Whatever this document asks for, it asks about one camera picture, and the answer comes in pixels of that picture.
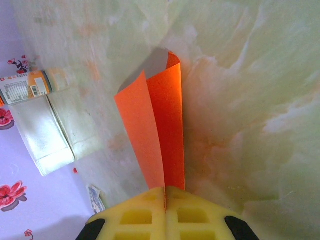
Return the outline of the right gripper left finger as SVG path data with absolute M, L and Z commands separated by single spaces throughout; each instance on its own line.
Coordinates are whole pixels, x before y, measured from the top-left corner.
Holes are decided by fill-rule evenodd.
M 165 191 L 150 189 L 96 213 L 77 240 L 165 240 Z

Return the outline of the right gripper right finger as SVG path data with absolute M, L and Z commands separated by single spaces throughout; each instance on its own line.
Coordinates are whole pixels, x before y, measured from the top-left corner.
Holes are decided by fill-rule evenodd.
M 166 193 L 167 240 L 258 240 L 249 224 L 236 212 L 180 188 Z

